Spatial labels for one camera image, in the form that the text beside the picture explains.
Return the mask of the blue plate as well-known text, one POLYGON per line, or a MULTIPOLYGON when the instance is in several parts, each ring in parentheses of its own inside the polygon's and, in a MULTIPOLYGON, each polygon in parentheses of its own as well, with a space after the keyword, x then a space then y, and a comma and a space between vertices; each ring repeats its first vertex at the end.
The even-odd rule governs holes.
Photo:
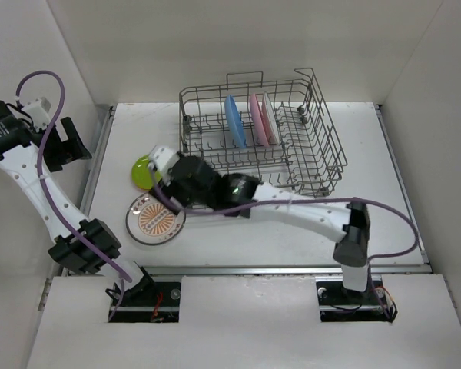
POLYGON ((232 95, 228 95, 224 101, 224 110, 228 128, 234 137, 235 143, 239 148, 246 148, 247 141, 240 112, 237 109, 232 95))

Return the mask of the white plate orange sunburst pattern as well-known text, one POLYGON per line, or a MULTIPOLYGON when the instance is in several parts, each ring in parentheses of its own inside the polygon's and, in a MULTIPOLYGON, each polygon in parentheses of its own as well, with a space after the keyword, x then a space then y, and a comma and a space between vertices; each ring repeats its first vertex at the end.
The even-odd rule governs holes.
POLYGON ((181 233, 185 222, 184 212, 175 214, 149 193, 137 197, 125 216, 128 234, 148 247, 171 241, 181 233))

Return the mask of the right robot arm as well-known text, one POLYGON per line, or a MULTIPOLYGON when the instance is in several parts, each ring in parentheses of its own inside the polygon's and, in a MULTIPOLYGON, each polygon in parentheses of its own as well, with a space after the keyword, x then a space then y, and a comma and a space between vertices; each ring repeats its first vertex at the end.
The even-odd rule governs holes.
POLYGON ((159 201, 175 211, 202 215, 276 221, 319 234, 334 243, 333 259, 341 266, 342 297, 357 303, 368 288, 367 248, 370 217, 358 200, 320 201, 276 188, 250 175, 221 175, 196 156, 170 153, 166 148, 149 156, 150 176, 159 201))

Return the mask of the lime green plate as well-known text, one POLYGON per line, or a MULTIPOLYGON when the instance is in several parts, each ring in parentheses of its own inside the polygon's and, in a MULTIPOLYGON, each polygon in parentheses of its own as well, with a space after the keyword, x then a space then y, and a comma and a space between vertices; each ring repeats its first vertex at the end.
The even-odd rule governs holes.
POLYGON ((148 170, 149 157, 141 156, 131 168, 131 180, 134 185, 153 186, 153 181, 148 170))

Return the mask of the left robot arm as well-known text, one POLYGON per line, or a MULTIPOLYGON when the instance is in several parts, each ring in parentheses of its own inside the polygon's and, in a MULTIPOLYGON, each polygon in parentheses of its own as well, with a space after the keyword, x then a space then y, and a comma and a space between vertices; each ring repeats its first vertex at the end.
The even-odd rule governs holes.
POLYGON ((117 287, 107 291, 123 304, 150 304, 156 297, 152 277, 133 261, 121 258, 121 243, 98 219, 89 219, 66 196, 51 176, 70 160, 90 158, 70 118, 61 123, 68 134, 62 141, 47 137, 32 120, 17 118, 13 105, 0 100, 0 169, 20 187, 43 218, 53 242, 50 257, 76 274, 111 277, 117 287))

